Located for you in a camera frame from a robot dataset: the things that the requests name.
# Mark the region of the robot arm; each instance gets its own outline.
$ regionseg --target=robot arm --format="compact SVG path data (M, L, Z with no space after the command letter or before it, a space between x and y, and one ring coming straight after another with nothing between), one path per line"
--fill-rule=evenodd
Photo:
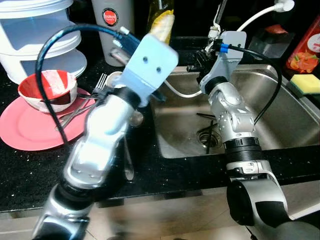
M246 35L227 31L221 38L226 44L244 46ZM263 157L254 117L237 89L228 82L241 58L241 52L228 52L222 45L212 69L199 83L202 92L208 94L225 149L231 180L227 187L230 215L250 229L252 239L318 239L317 228L289 218L286 198L269 161Z
M169 46L149 34L141 40L122 75L112 81L113 93L88 115L84 136L68 158L62 181L50 192L34 239L83 239L93 190L106 181L131 115L148 104L177 64L178 54Z

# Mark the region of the red label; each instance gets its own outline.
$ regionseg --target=red label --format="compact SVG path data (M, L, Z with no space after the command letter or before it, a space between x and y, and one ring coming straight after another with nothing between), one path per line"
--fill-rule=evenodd
M117 13L116 13L116 11L114 11L111 8L105 9L102 16L103 16L105 23L108 24L110 27L116 25L118 22Z

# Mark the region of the orange packaging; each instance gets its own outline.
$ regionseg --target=orange packaging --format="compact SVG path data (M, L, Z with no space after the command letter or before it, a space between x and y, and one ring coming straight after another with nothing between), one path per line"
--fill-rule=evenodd
M286 61L286 67L300 73L311 73L320 57L320 15L318 15L302 40Z

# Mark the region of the blue cable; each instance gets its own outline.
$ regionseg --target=blue cable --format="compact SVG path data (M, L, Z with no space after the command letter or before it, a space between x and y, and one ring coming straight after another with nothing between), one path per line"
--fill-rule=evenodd
M46 41L46 43L43 45L43 47L41 48L38 57L36 59L35 62L35 79L36 79L36 83L38 86L38 89L41 93L41 96L43 98L43 101L46 105L46 107L48 108L51 117L53 118L53 121L55 123L55 125L57 126L57 129L59 130L59 133L61 135L61 138L63 140L63 143L65 146L69 146L68 145L68 140L67 140L67 136L66 133L64 131L64 129L62 128L57 114L55 113L53 107L51 106L51 103L47 97L47 94L45 92L43 83L42 83L42 77L41 77L41 72L42 72L42 66L45 60L45 56L47 54L47 52L49 51L49 49L52 47L52 45L57 42L59 39L61 39L63 36L75 32L75 31L95 31L95 32L103 32L106 34L109 34L111 36L114 36L117 40L119 40L119 42L124 42L123 46L125 47L125 49L129 50L129 53L133 54L133 52L136 50L136 48L139 45L139 40L137 40L133 35L128 34L120 34L110 28L104 27L104 26L99 26L99 25L93 25L93 24L78 24L78 25L72 25L72 26L67 26L63 29L61 29L60 31L58 31L57 33L55 33L52 37L49 38L49 40Z

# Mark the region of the blue connector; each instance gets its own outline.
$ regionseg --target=blue connector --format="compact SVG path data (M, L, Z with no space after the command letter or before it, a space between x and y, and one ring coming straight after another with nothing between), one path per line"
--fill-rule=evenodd
M220 48L220 53L228 53L228 48L225 48L225 47L221 47Z
M123 26L120 27L119 33L119 36L113 40L113 43L124 50L129 56L132 56L140 41Z
M221 43L221 48L228 49L229 44Z

